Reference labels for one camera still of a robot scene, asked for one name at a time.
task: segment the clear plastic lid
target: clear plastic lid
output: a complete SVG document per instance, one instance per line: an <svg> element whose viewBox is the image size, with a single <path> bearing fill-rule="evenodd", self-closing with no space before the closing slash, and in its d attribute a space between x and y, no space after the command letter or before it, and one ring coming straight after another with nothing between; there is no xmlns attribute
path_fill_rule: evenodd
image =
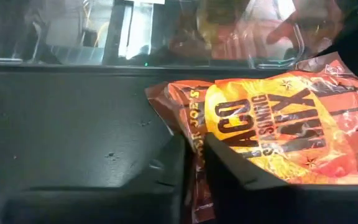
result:
<svg viewBox="0 0 358 224"><path fill-rule="evenodd" d="M345 14L335 0L0 0L0 63L291 68Z"/></svg>

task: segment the taco seasoning mix package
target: taco seasoning mix package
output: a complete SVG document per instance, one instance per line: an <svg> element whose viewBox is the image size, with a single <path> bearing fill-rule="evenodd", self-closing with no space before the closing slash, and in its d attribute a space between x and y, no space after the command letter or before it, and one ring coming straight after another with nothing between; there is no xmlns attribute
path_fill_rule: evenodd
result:
<svg viewBox="0 0 358 224"><path fill-rule="evenodd" d="M337 54L299 65L303 70L266 79L185 80L147 90L157 113L196 152L193 223L214 218L203 165L207 132L289 183L358 184L358 78Z"/></svg>

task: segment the trader joe's package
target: trader joe's package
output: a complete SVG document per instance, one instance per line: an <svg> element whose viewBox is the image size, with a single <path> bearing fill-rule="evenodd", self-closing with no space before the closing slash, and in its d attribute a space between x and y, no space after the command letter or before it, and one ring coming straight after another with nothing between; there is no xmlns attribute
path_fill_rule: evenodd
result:
<svg viewBox="0 0 358 224"><path fill-rule="evenodd" d="M214 218L203 165L207 132L289 183L358 184L358 78L337 53L298 68L266 79L245 73L147 90L157 113L196 152L194 223Z"/></svg>

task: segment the star graphic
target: star graphic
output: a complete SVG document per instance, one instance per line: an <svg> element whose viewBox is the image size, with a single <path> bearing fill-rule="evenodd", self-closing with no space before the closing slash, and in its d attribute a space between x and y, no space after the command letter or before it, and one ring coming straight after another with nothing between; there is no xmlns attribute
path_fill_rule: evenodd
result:
<svg viewBox="0 0 358 224"><path fill-rule="evenodd" d="M314 159L309 159L309 158L306 158L306 163L305 165L309 167L309 169L312 169L314 167L316 167L316 161L317 158L314 158Z"/></svg>
<svg viewBox="0 0 358 224"><path fill-rule="evenodd" d="M289 90L292 85L291 85L291 81L290 80L283 80L283 83L280 86L284 86L286 90Z"/></svg>

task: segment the orange package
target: orange package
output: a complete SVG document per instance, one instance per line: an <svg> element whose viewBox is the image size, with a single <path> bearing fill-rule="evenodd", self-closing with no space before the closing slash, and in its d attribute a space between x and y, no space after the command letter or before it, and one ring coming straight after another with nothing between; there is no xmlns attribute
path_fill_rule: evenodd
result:
<svg viewBox="0 0 358 224"><path fill-rule="evenodd" d="M358 184L358 79L340 59L320 72L180 81L164 92L198 155L193 223L214 217L203 169L206 132L289 183Z"/></svg>

